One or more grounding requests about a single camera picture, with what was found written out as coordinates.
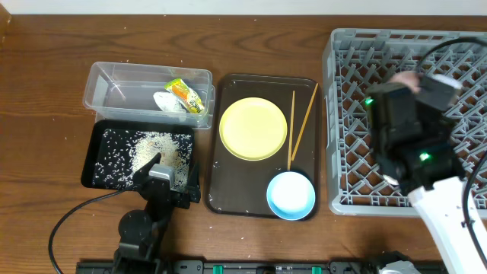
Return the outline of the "pink bowl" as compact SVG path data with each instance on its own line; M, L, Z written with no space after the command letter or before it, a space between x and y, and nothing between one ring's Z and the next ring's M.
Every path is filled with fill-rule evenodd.
M389 82L404 84L413 93L419 93L421 90L419 74L414 71L396 73L390 78Z

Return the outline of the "light blue bowl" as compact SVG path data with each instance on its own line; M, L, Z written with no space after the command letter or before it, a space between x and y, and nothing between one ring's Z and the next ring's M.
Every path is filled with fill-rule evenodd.
M279 218L297 221L311 213L316 193L313 184L303 174L286 171L271 179L266 200L271 211Z

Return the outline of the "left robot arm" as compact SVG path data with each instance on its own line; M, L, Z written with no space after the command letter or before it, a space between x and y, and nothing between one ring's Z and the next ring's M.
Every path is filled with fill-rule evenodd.
M143 210L126 213L120 220L119 247L112 272L119 274L165 274L173 272L171 261L161 257L161 243L175 208L188 209L201 199L199 166L191 164L185 190L170 188L172 167L160 164L157 153L133 175L133 187L147 201Z

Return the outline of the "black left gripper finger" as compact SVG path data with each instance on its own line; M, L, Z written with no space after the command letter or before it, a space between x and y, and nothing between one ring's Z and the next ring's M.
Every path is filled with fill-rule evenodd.
M199 164L195 163L189 173L188 194L190 196L201 196L199 186Z
M149 171L161 160L161 154L157 153L147 164L138 169L133 177L132 181L134 185L143 185L149 180Z

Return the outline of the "orange green snack wrapper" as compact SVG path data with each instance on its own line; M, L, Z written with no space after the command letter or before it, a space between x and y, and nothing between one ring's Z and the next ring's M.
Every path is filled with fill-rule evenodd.
M164 89L172 93L189 113L201 113L205 109L201 97L182 78L169 81Z

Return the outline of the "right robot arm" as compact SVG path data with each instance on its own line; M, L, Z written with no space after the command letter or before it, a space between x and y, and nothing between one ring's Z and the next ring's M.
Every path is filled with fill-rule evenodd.
M366 90L370 150L383 178L407 196L427 226L450 273L486 271L486 228L443 115L460 92L444 75L414 75Z

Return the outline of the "yellow plate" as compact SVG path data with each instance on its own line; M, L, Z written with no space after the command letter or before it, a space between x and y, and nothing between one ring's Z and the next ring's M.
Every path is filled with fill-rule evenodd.
M224 147L233 156L245 161L261 161L273 156L284 145L288 124L284 113L273 102L247 97L224 111L218 132Z

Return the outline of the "white paper napkin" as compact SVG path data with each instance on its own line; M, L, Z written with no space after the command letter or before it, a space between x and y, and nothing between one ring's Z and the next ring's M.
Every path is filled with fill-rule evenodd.
M178 99L170 92L158 91L153 94L154 102L161 111L185 113L186 109L181 105Z

